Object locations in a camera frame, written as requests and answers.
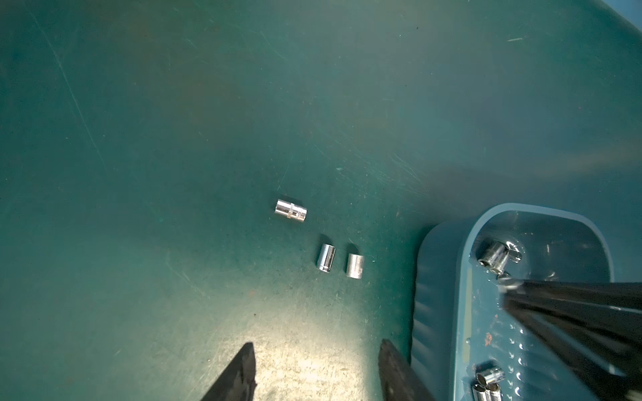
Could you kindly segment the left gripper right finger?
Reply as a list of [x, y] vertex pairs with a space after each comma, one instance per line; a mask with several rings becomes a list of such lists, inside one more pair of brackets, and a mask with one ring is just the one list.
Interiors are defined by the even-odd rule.
[[435, 401], [414, 370], [388, 339], [383, 339], [378, 356], [379, 376], [385, 401]]

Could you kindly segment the knurled chrome socket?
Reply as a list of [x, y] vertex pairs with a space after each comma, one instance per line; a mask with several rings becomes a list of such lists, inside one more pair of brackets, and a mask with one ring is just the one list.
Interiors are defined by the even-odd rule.
[[285, 200], [277, 201], [274, 212], [277, 215], [287, 217], [287, 219], [294, 219], [298, 222], [304, 222], [308, 214], [306, 208]]

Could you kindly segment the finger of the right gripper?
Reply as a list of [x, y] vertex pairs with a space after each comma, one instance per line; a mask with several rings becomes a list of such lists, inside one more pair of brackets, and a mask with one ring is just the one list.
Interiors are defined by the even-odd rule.
[[609, 309], [579, 319], [507, 305], [600, 400], [641, 399], [641, 315]]
[[525, 280], [509, 287], [506, 308], [556, 317], [619, 341], [641, 339], [641, 284]]

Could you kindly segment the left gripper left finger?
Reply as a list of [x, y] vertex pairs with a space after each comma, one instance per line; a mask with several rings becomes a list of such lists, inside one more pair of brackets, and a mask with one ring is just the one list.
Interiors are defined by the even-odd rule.
[[245, 343], [201, 401], [252, 401], [256, 382], [254, 345]]

